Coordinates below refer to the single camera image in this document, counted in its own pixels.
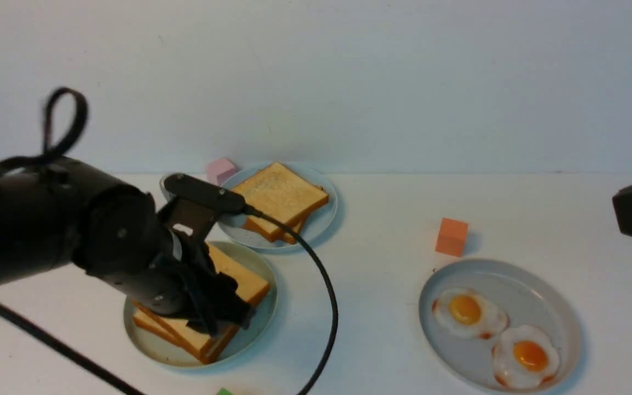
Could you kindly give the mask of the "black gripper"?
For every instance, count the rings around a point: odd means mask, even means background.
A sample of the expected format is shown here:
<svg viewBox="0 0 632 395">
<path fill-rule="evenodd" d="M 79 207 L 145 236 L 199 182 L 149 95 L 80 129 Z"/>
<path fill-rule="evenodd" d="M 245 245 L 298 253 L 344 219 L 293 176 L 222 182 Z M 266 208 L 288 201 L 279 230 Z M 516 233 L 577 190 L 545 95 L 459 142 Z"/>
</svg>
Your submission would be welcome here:
<svg viewBox="0 0 632 395">
<path fill-rule="evenodd" d="M 187 241 L 174 230 L 151 241 L 121 240 L 121 256 L 102 262 L 102 281 L 160 317 L 185 319 L 200 334 L 218 335 L 222 324 L 248 328 L 255 308 L 239 295 L 238 281 L 217 274 L 208 255 Z"/>
</svg>

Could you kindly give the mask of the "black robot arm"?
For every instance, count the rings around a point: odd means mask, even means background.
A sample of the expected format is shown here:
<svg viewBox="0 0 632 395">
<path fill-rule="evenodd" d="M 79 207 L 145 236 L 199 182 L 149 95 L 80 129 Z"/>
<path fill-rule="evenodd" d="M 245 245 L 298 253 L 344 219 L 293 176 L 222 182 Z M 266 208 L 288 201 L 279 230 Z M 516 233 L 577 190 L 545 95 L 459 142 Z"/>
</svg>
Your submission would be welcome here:
<svg viewBox="0 0 632 395">
<path fill-rule="evenodd" d="M 248 327 L 254 309 L 209 257 L 206 236 L 224 217 L 263 219 L 294 234 L 290 223 L 245 193 L 183 173 L 168 175 L 161 187 L 171 199 L 157 212 L 150 194 L 77 160 L 0 162 L 0 285 L 74 263 L 156 315 L 185 319 L 199 332 Z M 57 342 L 3 305 L 0 317 L 42 342 Z"/>
</svg>

